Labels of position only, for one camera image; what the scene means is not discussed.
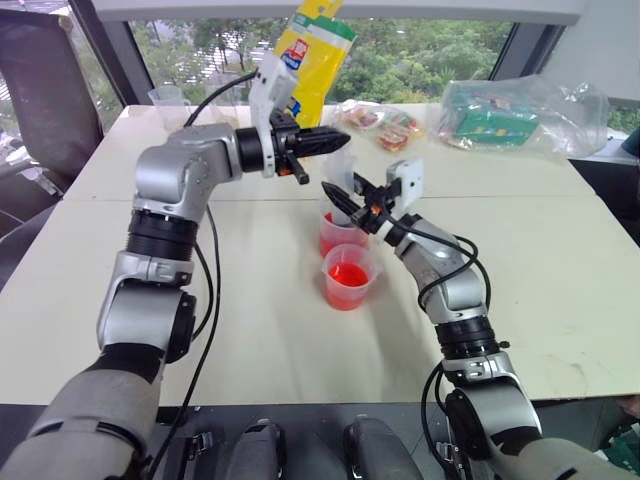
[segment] red liquid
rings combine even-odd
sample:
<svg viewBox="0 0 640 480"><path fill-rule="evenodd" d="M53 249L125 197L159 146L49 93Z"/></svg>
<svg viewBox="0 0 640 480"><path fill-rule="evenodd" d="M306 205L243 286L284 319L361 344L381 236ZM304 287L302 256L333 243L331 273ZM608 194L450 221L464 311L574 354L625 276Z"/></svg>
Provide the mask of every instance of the red liquid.
<svg viewBox="0 0 640 480"><path fill-rule="evenodd" d="M337 264L329 270L329 276L347 287L360 287L369 281L367 272L353 263ZM364 300L364 297L356 299L342 298L336 295L330 287L327 287L326 294L329 305L338 310L353 310Z"/></svg>

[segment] plastic cup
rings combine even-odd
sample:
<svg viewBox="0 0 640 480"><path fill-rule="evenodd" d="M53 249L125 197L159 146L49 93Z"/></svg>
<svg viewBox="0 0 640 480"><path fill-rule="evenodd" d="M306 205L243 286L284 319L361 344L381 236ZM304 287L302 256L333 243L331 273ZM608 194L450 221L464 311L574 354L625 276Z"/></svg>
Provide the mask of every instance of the plastic cup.
<svg viewBox="0 0 640 480"><path fill-rule="evenodd" d="M325 298L337 310L353 310L367 297L380 267L369 251L357 245L338 245L322 263Z"/></svg>
<svg viewBox="0 0 640 480"><path fill-rule="evenodd" d="M329 208L323 206L320 219L320 254L324 257L329 250L337 245L350 244L367 248L369 235L355 226L336 225Z"/></svg>
<svg viewBox="0 0 640 480"><path fill-rule="evenodd" d="M164 85L149 90L147 95L156 107L171 107L158 109L165 130L169 133L180 130L189 117L187 106L191 105L182 96L182 90L174 85Z"/></svg>
<svg viewBox="0 0 640 480"><path fill-rule="evenodd" d="M207 96L225 86L239 75L214 73L205 83ZM214 123L228 123L233 128L238 128L238 111L236 105L242 98L241 86L235 86L218 95L210 104L209 112Z"/></svg>

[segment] yellow snack bag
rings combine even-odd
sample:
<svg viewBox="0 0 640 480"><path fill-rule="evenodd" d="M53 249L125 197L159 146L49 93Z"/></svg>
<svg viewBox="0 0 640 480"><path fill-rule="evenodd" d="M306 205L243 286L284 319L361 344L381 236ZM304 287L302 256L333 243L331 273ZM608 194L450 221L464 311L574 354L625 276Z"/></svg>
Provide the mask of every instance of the yellow snack bag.
<svg viewBox="0 0 640 480"><path fill-rule="evenodd" d="M306 0L291 18L275 53L298 76L287 106L302 128L320 123L329 92L356 35L331 17L342 0Z"/></svg>

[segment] wall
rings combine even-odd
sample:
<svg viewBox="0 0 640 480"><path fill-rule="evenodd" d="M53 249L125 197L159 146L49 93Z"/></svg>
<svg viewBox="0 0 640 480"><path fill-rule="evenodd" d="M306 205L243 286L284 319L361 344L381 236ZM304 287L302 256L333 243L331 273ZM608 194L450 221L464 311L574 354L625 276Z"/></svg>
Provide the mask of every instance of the wall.
<svg viewBox="0 0 640 480"><path fill-rule="evenodd" d="M343 17L430 17L509 22L576 23L587 0L344 0ZM110 20L283 17L302 0L93 0Z"/></svg>
<svg viewBox="0 0 640 480"><path fill-rule="evenodd" d="M568 87L588 81L611 98L640 102L640 2L589 0L544 74Z"/></svg>

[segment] white plastic bracket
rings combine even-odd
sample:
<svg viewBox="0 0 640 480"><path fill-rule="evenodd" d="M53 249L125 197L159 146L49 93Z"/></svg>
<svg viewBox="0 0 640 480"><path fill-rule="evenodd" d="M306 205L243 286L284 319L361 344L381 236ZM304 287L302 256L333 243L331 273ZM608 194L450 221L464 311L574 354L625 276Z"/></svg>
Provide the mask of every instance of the white plastic bracket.
<svg viewBox="0 0 640 480"><path fill-rule="evenodd" d="M274 110L284 110L298 83L297 77L273 53L265 53L249 92L251 123L258 131L264 157L264 177L273 177L276 160L271 140L269 117Z"/></svg>
<svg viewBox="0 0 640 480"><path fill-rule="evenodd" d="M400 179L400 195L395 198L391 214L395 218L404 215L424 191L424 160L420 157L401 160L387 168L387 185Z"/></svg>

